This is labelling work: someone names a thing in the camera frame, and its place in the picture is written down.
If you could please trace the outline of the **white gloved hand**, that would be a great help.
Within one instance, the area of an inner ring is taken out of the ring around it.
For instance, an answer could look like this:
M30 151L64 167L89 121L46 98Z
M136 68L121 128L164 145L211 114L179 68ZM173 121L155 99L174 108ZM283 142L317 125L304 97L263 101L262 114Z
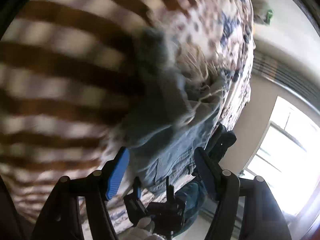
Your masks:
M153 232L155 224L150 217L144 217L139 220L136 226L133 226L121 235L119 239L124 240L165 240L164 237Z

